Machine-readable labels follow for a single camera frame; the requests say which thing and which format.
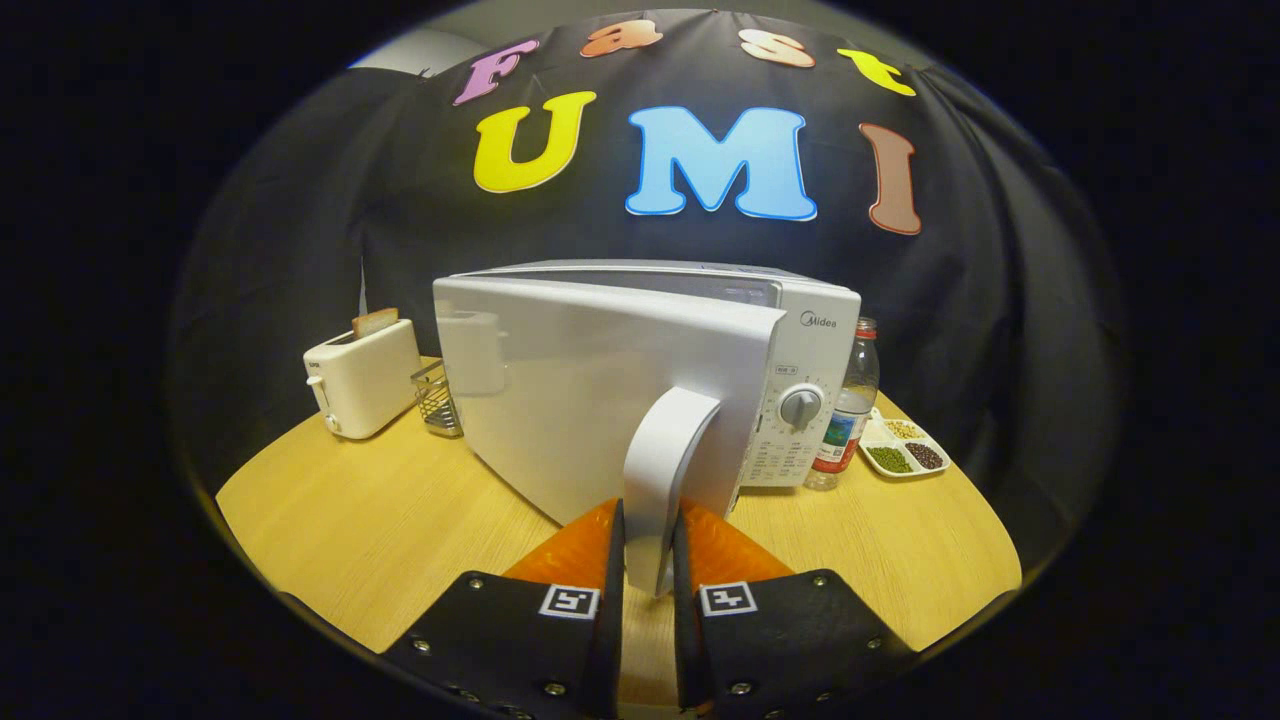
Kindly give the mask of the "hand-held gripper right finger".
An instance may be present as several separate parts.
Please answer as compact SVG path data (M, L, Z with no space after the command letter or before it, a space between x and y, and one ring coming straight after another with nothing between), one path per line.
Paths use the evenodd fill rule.
M847 719L915 666L837 571L795 571L690 500L672 562L678 701L701 719Z

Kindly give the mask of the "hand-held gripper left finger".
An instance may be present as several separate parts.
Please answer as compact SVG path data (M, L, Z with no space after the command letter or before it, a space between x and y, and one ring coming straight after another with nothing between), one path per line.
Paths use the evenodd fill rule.
M608 498L506 571L460 574L385 660L471 717L617 717L623 534Z

